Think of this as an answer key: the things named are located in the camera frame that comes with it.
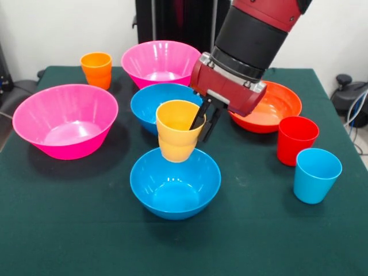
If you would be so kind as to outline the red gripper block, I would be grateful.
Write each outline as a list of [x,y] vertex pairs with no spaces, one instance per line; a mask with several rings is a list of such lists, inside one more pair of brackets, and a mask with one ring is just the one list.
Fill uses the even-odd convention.
[[[203,97],[210,96],[227,106],[227,109],[243,117],[250,114],[264,97],[267,85],[259,81],[252,83],[216,65],[210,57],[200,57],[192,70],[190,87]],[[216,103],[214,112],[205,122],[208,101],[204,100],[192,122],[190,130],[204,126],[198,141],[207,142],[216,126],[223,104]]]

